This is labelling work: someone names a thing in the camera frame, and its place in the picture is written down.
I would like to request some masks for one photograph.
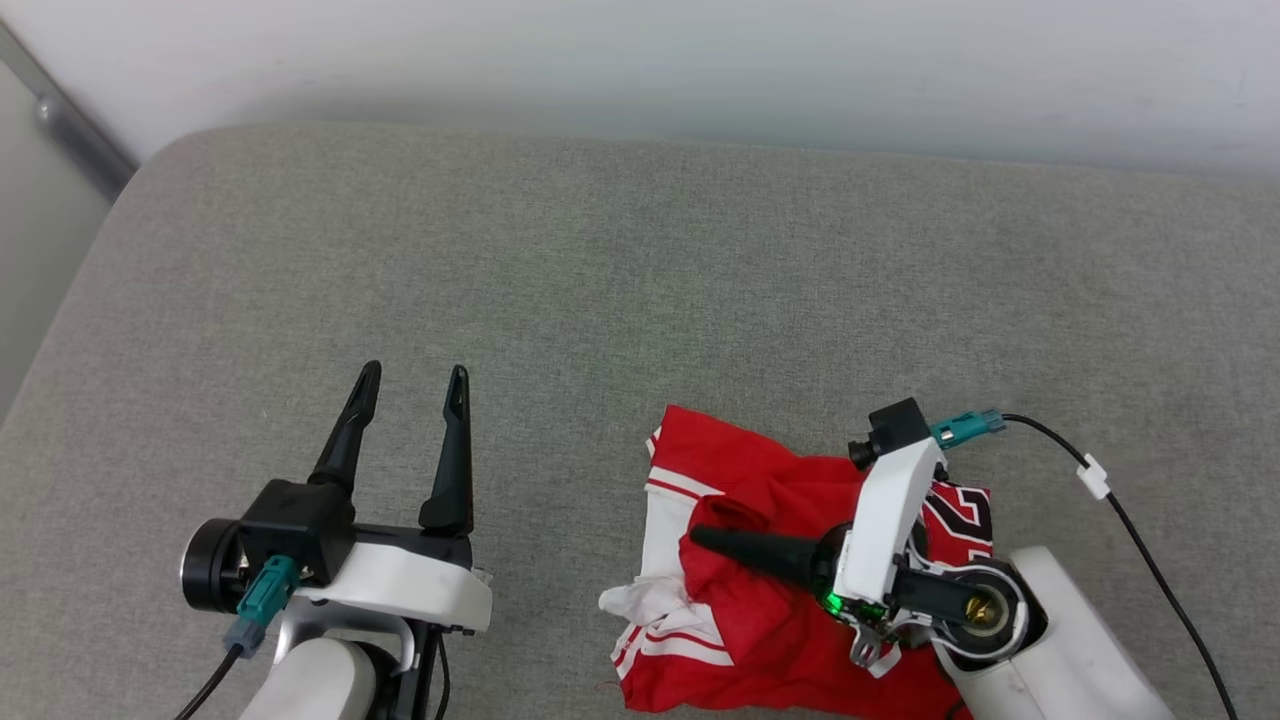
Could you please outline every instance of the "black cable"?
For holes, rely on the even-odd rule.
[[[1204,641],[1201,639],[1199,633],[1196,632],[1196,625],[1192,625],[1192,619],[1187,616],[1183,606],[1174,597],[1174,591],[1169,588],[1169,583],[1165,582],[1165,575],[1161,574],[1160,568],[1156,566],[1156,560],[1147,551],[1146,543],[1138,537],[1138,529],[1133,527],[1133,521],[1129,520],[1129,515],[1120,507],[1120,501],[1116,500],[1115,493],[1107,493],[1107,501],[1111,507],[1115,509],[1116,515],[1120,516],[1120,521],[1124,523],[1124,529],[1129,530],[1129,537],[1133,538],[1134,544],[1138,546],[1138,552],[1142,553],[1142,559],[1147,561],[1147,568],[1151,569],[1151,574],[1156,577],[1156,584],[1164,591],[1165,597],[1169,598],[1169,605],[1174,606],[1174,612],[1178,614],[1178,619],[1183,621],[1183,626],[1187,628],[1187,633],[1190,634],[1192,642],[1196,643],[1196,650],[1201,652],[1201,657],[1204,659],[1204,665],[1208,667],[1208,674],[1213,678],[1213,687],[1217,688],[1219,697],[1222,698],[1222,707],[1226,708],[1226,716],[1231,720],[1236,720],[1235,706],[1231,705],[1231,696],[1226,694],[1226,683],[1222,682],[1222,675],[1217,671],[1217,665],[1213,664],[1213,657],[1208,653],[1208,647],[1204,646]]]
[[[1004,418],[1009,423],[1021,423],[1024,425],[1029,425],[1032,428],[1036,428],[1037,430],[1039,430],[1039,432],[1044,433],[1046,436],[1048,436],[1048,438],[1051,441],[1053,441],[1053,442],[1059,443],[1060,446],[1062,446],[1062,450],[1070,452],[1071,457],[1074,457],[1078,464],[1084,465],[1085,468],[1089,466],[1089,462],[1084,459],[1084,455],[1079,450],[1075,450],[1075,446],[1073,446],[1071,443],[1066,442],[1066,439],[1062,438],[1062,436],[1060,436],[1060,434],[1055,433],[1053,430],[1048,429],[1046,425],[1042,425],[1039,423],[1039,420],[1032,420],[1027,415],[1019,415],[1016,413],[1002,413],[1000,416]]]
[[[1089,466],[1089,462],[1084,460],[1084,455],[1076,450],[1075,446],[1066,442],[1062,436],[1055,433],[1043,424],[1025,415],[1016,415],[1014,413],[1004,413],[1002,416],[1007,421],[1021,423],[1044,433],[1050,437],[1050,439],[1062,446],[1062,450],[1070,452],[1071,457],[1074,457],[1076,462],[1085,468]],[[1187,611],[1183,610],[1183,605],[1178,602],[1176,597],[1174,597],[1174,591],[1169,587],[1164,573],[1161,573],[1160,568],[1156,565],[1156,559],[1152,557],[1151,551],[1147,550],[1147,543],[1142,542],[1142,537],[1138,534],[1138,528],[1133,527],[1129,514],[1120,506],[1120,501],[1116,500],[1114,492],[1107,492],[1107,502],[1111,503],[1116,515],[1120,516],[1120,521],[1124,523],[1124,529],[1129,530],[1129,537],[1133,538],[1133,543],[1138,546],[1138,552],[1142,553],[1142,559],[1147,562],[1147,569],[1151,570],[1151,574],[1156,578],[1156,584],[1160,585],[1161,592],[1165,593],[1165,598],[1169,600],[1169,605],[1172,606],[1178,619],[1181,620],[1183,626],[1187,628],[1187,634],[1189,634],[1192,637],[1192,642],[1196,643],[1196,650],[1199,651],[1201,657],[1204,660],[1204,666],[1208,667],[1210,676],[1213,678],[1213,687],[1217,688],[1217,696],[1222,698],[1222,707],[1226,710],[1226,716],[1230,720],[1238,720],[1239,716],[1235,714],[1235,705],[1231,702],[1231,696],[1226,692],[1226,683],[1222,682],[1222,675],[1217,671],[1217,665],[1213,662],[1213,657],[1208,653],[1208,647],[1204,644],[1204,641],[1201,639],[1199,633],[1196,630],[1196,625],[1192,624],[1192,619],[1187,616]]]
[[[440,674],[444,684],[440,685],[440,706],[435,708],[435,720],[444,719],[444,711],[449,707],[449,656],[444,655],[444,635],[435,641],[435,648],[440,653]]]
[[[233,644],[232,648],[227,651],[227,657],[223,659],[223,662],[221,665],[218,666],[218,670],[214,670],[214,674],[210,675],[209,682],[205,683],[205,687],[200,688],[200,692],[196,693],[196,697],[191,698],[191,702],[187,703],[187,707],[183,707],[182,712],[179,712],[177,717],[174,717],[174,720],[191,720],[191,716],[195,715],[197,710],[200,710],[200,706],[204,705],[206,700],[209,700],[209,696],[214,694],[214,689],[218,688],[218,683],[223,682],[223,678],[225,678],[227,673],[230,671],[232,665],[236,665],[236,661],[239,660],[241,652],[243,652],[243,650],[244,648],[242,648],[241,646]]]

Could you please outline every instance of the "white plastic housing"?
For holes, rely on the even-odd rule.
[[[1048,616],[1036,644],[977,673],[934,646],[975,720],[1174,720],[1047,548],[1019,550],[1010,562]]]
[[[466,568],[364,542],[352,547],[329,587],[302,587],[294,597],[476,632],[489,629],[493,612],[493,592]]]
[[[307,641],[271,669],[241,720],[365,720],[376,674],[358,647]]]
[[[946,468],[942,448],[929,437],[872,465],[836,565],[836,594],[863,602],[884,601],[893,585],[893,556],[906,547],[938,462]]]

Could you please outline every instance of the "white wall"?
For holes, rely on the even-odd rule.
[[[108,208],[0,64],[0,423]]]
[[[379,119],[1280,176],[1277,0],[0,0],[146,159]]]

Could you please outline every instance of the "screw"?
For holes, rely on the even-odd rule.
[[[996,602],[989,594],[975,594],[964,603],[964,616],[975,625],[996,621]]]

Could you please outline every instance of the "cable clip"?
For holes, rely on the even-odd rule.
[[[1093,459],[1092,455],[1085,454],[1084,460],[1088,465],[1080,465],[1075,469],[1075,475],[1080,478],[1084,487],[1089,488],[1093,493],[1093,500],[1106,500],[1111,495],[1111,487],[1107,486],[1107,471]]]

